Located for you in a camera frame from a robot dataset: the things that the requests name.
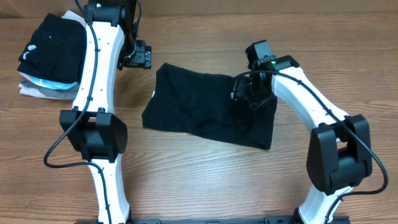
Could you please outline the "black t-shirt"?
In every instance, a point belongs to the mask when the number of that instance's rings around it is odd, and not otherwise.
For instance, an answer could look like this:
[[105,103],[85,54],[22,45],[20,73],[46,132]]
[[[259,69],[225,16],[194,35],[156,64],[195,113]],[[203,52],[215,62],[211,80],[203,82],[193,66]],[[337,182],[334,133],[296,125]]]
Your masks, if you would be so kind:
[[158,131],[190,133],[215,141],[268,150],[277,97],[256,110],[231,98],[234,77],[197,73],[164,63],[142,113],[142,125]]

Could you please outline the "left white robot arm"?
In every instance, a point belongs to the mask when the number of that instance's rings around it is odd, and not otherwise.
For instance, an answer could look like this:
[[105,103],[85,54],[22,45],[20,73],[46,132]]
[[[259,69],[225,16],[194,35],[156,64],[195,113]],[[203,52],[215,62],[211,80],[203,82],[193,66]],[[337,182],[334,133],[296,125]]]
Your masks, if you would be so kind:
[[60,125],[93,176],[99,205],[95,223],[132,223],[124,191],[122,156],[127,126],[114,110],[117,70],[150,69],[152,48],[137,38],[139,1],[89,1],[79,7],[86,27],[86,55],[80,87],[70,110],[60,112]]

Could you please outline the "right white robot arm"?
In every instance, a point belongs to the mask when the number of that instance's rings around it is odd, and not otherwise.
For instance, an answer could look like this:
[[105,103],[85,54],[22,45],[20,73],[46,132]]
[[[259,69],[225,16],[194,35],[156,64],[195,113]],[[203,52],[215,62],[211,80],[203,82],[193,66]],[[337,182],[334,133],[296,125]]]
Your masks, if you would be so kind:
[[267,217],[266,223],[349,223],[334,212],[373,171],[369,124],[327,100],[307,79],[291,56],[266,57],[237,75],[231,98],[258,110],[275,97],[287,103],[310,133],[307,173],[312,182],[307,198],[292,216]]

